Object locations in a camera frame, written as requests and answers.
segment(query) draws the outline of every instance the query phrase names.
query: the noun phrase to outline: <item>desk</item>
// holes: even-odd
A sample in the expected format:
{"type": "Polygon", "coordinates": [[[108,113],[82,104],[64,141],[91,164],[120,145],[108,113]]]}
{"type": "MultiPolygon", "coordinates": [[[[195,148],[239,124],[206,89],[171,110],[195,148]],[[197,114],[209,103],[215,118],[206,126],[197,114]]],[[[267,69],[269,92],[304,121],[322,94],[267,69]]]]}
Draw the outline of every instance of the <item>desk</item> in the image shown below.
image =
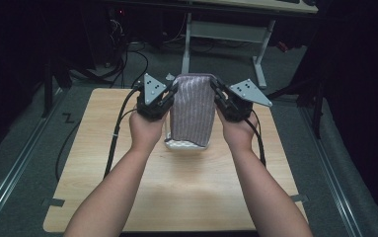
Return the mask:
{"type": "MultiPolygon", "coordinates": [[[[296,13],[311,13],[315,14],[318,9],[314,6],[308,6],[302,1],[298,4],[287,3],[276,0],[192,0],[192,2],[206,3],[206,4],[221,4],[234,7],[246,7],[265,9],[271,11],[288,11],[296,13]]],[[[256,71],[259,87],[266,88],[265,76],[262,69],[262,60],[265,54],[265,49],[273,31],[275,20],[271,19],[266,28],[263,27],[250,27],[230,24],[219,24],[192,21],[191,14],[188,14],[187,27],[186,27],[186,48],[183,56],[182,73],[189,73],[189,44],[191,37],[212,38],[219,40],[238,40],[257,42],[261,44],[257,56],[253,57],[253,64],[256,71]]]]}
{"type": "MultiPolygon", "coordinates": [[[[63,232],[79,204],[103,179],[113,129],[129,90],[96,89],[84,113],[74,144],[43,228],[63,232]]],[[[127,106],[136,104],[132,98],[127,106]]],[[[269,108],[255,106],[263,132],[267,168],[291,196],[297,195],[283,147],[269,108]]],[[[130,147],[128,117],[121,126],[113,163],[130,147]]],[[[254,139],[255,152],[259,154],[254,139]]],[[[296,202],[305,215],[301,202],[296,202]]],[[[130,216],[123,231],[254,230],[245,205],[222,124],[215,117],[205,151],[176,151],[159,142],[147,163],[130,216]]]]}
{"type": "Polygon", "coordinates": [[[180,11],[209,14],[248,14],[274,17],[301,18],[304,14],[315,14],[318,8],[308,6],[304,2],[288,3],[277,0],[96,0],[107,4],[117,4],[121,7],[161,9],[165,11],[180,11]]]}

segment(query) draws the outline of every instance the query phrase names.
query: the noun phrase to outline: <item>metal stand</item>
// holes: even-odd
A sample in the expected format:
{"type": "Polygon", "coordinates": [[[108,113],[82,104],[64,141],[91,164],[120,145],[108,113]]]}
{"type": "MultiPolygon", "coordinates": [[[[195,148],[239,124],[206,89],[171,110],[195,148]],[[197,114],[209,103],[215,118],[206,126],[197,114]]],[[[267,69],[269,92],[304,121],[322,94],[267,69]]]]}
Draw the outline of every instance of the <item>metal stand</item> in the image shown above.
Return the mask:
{"type": "Polygon", "coordinates": [[[62,90],[66,91],[72,86],[71,78],[69,77],[68,68],[63,65],[54,55],[47,57],[47,63],[44,66],[44,112],[42,117],[46,118],[53,106],[53,84],[52,80],[55,78],[57,84],[62,90]]]}
{"type": "Polygon", "coordinates": [[[189,44],[191,37],[211,38],[220,40],[237,40],[258,42],[261,44],[258,56],[253,57],[253,64],[256,69],[259,87],[266,88],[265,76],[262,69],[262,60],[265,55],[265,49],[271,37],[275,20],[271,20],[267,28],[247,27],[240,25],[218,24],[210,22],[199,22],[191,20],[191,13],[188,13],[186,29],[186,48],[183,55],[182,73],[189,73],[189,44]]]}

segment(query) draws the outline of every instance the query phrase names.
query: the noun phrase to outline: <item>wooden table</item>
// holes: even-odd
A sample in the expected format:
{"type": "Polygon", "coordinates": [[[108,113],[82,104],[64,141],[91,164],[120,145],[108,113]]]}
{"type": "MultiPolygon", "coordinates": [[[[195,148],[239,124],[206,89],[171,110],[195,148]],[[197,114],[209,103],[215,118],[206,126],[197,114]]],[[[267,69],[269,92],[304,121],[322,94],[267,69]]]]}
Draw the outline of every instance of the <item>wooden table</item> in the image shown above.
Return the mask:
{"type": "MultiPolygon", "coordinates": [[[[75,137],[43,228],[63,232],[79,204],[103,179],[113,129],[129,90],[96,89],[75,137]]],[[[136,95],[129,101],[130,110],[136,95]]],[[[297,189],[269,108],[256,106],[263,132],[267,168],[291,196],[297,189]]],[[[114,161],[130,146],[128,117],[121,125],[114,161]]],[[[254,147],[258,152],[257,140],[254,147]]],[[[301,202],[297,205],[305,215],[301,202]]],[[[124,231],[254,230],[231,154],[215,117],[210,145],[204,151],[169,150],[159,142],[151,154],[124,231]]]]}

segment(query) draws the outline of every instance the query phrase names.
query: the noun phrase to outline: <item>black tape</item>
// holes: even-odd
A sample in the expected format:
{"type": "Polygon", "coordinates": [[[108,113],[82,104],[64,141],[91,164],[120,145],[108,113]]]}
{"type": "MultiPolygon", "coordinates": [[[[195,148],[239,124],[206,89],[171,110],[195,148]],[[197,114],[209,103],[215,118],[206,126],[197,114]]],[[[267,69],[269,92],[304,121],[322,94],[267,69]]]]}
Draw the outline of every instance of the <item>black tape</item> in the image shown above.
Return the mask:
{"type": "Polygon", "coordinates": [[[295,196],[290,196],[294,202],[302,201],[302,203],[306,202],[309,200],[309,198],[306,195],[295,195],[295,196]]]}
{"type": "Polygon", "coordinates": [[[280,1],[280,2],[288,2],[288,3],[300,3],[300,0],[277,0],[277,1],[280,1]]]}
{"type": "Polygon", "coordinates": [[[59,206],[62,207],[63,204],[65,203],[64,199],[57,199],[57,198],[45,198],[42,202],[41,205],[43,206],[59,206]]]}
{"type": "Polygon", "coordinates": [[[62,113],[63,116],[66,116],[65,123],[74,123],[74,120],[70,120],[71,118],[71,113],[62,113]]]}

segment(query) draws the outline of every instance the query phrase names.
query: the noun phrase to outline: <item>hand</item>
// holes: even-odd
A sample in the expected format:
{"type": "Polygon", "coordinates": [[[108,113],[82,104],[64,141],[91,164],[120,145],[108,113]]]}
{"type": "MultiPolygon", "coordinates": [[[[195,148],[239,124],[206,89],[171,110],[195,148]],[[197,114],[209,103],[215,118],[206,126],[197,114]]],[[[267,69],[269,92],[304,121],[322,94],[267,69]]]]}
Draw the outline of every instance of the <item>hand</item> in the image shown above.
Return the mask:
{"type": "Polygon", "coordinates": [[[167,114],[162,119],[149,121],[137,112],[132,112],[129,119],[132,136],[131,149],[151,152],[162,134],[162,127],[167,114]]]}
{"type": "MultiPolygon", "coordinates": [[[[227,121],[218,108],[216,108],[216,111],[223,124],[223,137],[231,151],[252,150],[254,131],[251,127],[244,121],[227,121]]],[[[258,121],[253,113],[251,113],[248,120],[257,127],[258,121]]]]}

